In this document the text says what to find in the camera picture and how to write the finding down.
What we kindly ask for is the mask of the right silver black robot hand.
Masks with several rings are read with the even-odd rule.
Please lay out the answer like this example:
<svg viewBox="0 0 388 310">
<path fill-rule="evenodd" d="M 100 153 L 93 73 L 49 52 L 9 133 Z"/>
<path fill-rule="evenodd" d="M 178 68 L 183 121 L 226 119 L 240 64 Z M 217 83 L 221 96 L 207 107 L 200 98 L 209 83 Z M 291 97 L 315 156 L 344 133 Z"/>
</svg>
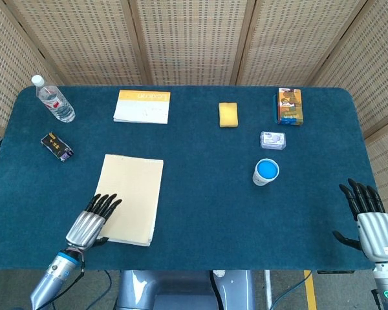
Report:
<svg viewBox="0 0 388 310">
<path fill-rule="evenodd" d="M 348 179 L 349 186 L 340 184 L 358 230 L 358 239 L 350 239 L 333 231 L 337 241 L 363 252 L 372 262 L 388 262 L 388 212 L 378 191 L 370 185 Z"/>
</svg>

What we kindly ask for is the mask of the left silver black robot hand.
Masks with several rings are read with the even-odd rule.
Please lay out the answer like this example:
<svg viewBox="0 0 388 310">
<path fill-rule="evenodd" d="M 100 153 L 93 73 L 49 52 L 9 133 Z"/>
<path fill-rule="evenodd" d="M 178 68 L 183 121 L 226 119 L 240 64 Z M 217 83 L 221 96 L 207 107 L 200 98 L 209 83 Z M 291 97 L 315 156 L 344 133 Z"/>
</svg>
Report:
<svg viewBox="0 0 388 310">
<path fill-rule="evenodd" d="M 122 202 L 116 197 L 117 194 L 96 194 L 91 199 L 66 235 L 66 241 L 70 247 L 86 251 L 108 242 L 109 237 L 100 237 L 100 232 Z"/>
</svg>

